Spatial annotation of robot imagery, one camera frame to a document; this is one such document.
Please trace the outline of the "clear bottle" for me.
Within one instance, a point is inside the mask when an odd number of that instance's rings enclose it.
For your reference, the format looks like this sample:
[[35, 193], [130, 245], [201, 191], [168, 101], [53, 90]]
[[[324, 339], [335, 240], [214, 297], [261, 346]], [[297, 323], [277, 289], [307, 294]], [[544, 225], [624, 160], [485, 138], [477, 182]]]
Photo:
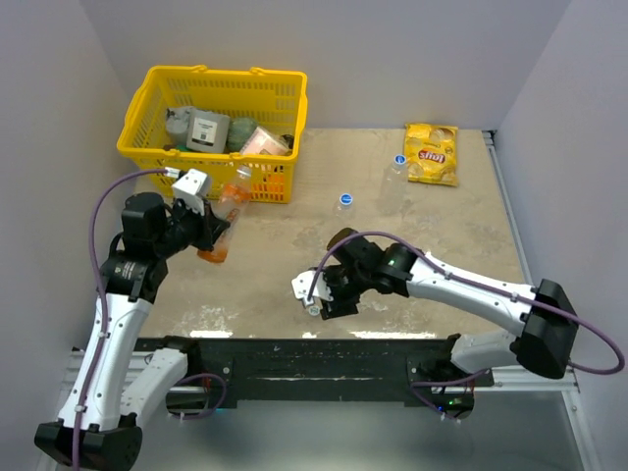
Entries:
[[332, 230], [337, 233], [344, 228], [350, 228], [354, 216], [355, 207], [353, 204], [338, 202], [333, 209]]
[[408, 180], [407, 162], [404, 166], [398, 166], [394, 157], [384, 170], [378, 200], [379, 209], [384, 215], [392, 215], [400, 210]]

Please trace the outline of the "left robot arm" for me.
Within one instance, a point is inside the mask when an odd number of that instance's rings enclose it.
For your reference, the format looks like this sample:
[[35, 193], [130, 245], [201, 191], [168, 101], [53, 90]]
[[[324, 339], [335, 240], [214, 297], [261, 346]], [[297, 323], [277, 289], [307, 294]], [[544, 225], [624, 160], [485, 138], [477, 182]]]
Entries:
[[131, 469], [143, 430], [169, 389], [192, 385], [203, 373], [197, 342], [173, 337], [131, 383], [126, 381], [138, 335], [168, 274], [168, 259], [190, 246], [211, 248], [228, 222], [204, 197], [178, 197], [167, 205], [155, 192], [129, 197], [121, 219], [123, 229], [99, 269], [103, 290], [75, 384], [57, 419], [40, 424], [34, 436], [40, 450], [75, 470]]

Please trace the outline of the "blue bottle cap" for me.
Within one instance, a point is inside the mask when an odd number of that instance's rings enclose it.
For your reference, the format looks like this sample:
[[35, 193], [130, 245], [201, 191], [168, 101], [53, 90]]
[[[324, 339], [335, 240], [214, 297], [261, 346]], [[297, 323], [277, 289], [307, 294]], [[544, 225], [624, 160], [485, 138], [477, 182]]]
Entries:
[[341, 205], [350, 206], [353, 203], [353, 197], [350, 193], [343, 193], [340, 196], [339, 202]]

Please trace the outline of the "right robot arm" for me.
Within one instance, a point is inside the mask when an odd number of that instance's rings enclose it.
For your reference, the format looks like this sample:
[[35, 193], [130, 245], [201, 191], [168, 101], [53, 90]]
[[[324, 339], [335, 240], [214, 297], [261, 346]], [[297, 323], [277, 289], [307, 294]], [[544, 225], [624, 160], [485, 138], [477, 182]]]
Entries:
[[418, 365], [419, 379], [457, 386], [472, 374], [513, 365], [548, 379], [564, 376], [578, 326], [560, 285], [502, 282], [449, 265], [397, 236], [386, 248], [370, 237], [345, 228], [330, 240], [328, 254], [337, 262], [321, 263], [305, 293], [307, 302], [321, 305], [323, 319], [357, 313], [368, 290], [436, 301], [497, 330], [448, 337]]

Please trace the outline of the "orange drink bottle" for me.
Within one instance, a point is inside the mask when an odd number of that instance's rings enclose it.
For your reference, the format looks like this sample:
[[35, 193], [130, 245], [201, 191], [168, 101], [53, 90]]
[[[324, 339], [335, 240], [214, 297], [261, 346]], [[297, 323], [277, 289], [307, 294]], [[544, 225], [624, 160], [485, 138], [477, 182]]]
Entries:
[[232, 180], [223, 186], [214, 206], [214, 214], [229, 222], [230, 226], [221, 233], [211, 251], [197, 250], [199, 258], [214, 264], [222, 264], [226, 261], [236, 223], [251, 198], [251, 178], [252, 170], [241, 165], [237, 168]]

